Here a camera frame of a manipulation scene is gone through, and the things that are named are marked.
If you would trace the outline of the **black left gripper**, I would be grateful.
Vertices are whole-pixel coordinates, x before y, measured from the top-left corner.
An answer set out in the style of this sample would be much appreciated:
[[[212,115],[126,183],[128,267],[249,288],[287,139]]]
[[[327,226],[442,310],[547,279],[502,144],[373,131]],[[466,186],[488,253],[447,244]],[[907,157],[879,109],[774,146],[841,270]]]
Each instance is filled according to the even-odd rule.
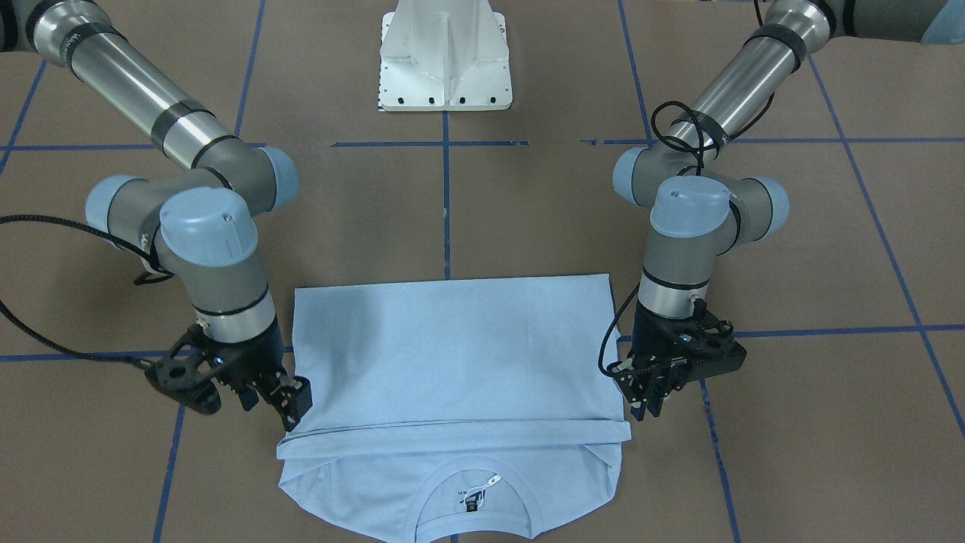
[[[609,365],[609,376],[630,405],[630,415],[641,422],[647,411],[659,417],[664,400],[681,391],[685,381],[685,358],[675,332],[684,319],[658,315],[637,300],[626,360]]]

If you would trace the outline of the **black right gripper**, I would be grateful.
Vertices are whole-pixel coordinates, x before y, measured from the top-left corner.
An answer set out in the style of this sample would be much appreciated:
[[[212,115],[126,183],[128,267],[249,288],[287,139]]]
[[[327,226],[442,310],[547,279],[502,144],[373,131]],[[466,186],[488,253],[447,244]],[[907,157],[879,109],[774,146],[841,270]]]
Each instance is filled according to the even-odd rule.
[[[224,367],[216,379],[237,395],[241,408],[250,412],[265,400],[278,413],[283,429],[294,430],[313,406],[311,381],[290,376],[283,367],[285,346],[278,320],[275,318],[268,329],[244,342],[210,340],[214,364]]]

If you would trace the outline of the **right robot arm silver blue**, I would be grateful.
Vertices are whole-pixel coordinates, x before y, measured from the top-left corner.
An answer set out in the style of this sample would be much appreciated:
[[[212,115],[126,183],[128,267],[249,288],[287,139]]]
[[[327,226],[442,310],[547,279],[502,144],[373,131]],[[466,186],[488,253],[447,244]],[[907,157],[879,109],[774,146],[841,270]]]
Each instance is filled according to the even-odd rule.
[[[61,225],[138,256],[138,285],[178,278],[195,322],[162,357],[82,353],[57,344],[2,307],[11,323],[76,360],[116,362],[202,415],[221,408],[226,385],[245,410],[263,401],[293,430],[311,408],[309,379],[283,366],[283,341],[259,254],[254,216],[292,200],[299,172],[273,147],[230,133],[117,30],[93,1],[4,1],[2,50],[33,51],[68,69],[152,139],[180,173],[160,181],[108,176],[90,190],[85,223],[46,214],[17,222]]]

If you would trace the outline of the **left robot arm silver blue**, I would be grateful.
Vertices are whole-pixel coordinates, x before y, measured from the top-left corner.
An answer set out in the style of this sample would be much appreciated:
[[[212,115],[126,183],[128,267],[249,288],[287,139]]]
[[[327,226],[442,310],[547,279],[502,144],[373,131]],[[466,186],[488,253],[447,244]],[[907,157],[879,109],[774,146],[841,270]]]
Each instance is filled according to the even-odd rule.
[[[669,393],[741,368],[733,324],[709,311],[715,260],[778,231],[789,196],[775,179],[716,174],[709,164],[765,113],[776,89],[833,38],[961,44],[961,1],[773,1],[740,51],[696,102],[666,102],[679,116],[656,142],[624,152],[614,191],[649,210],[630,352],[601,364],[631,416],[659,416]]]

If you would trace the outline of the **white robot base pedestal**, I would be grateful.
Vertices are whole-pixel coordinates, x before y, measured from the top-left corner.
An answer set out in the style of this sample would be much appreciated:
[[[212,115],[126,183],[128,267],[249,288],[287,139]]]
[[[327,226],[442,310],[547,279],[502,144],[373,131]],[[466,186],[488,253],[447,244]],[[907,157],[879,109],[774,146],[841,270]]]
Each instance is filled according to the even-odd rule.
[[[400,1],[381,19],[377,107],[479,112],[513,104],[504,15],[489,1]]]

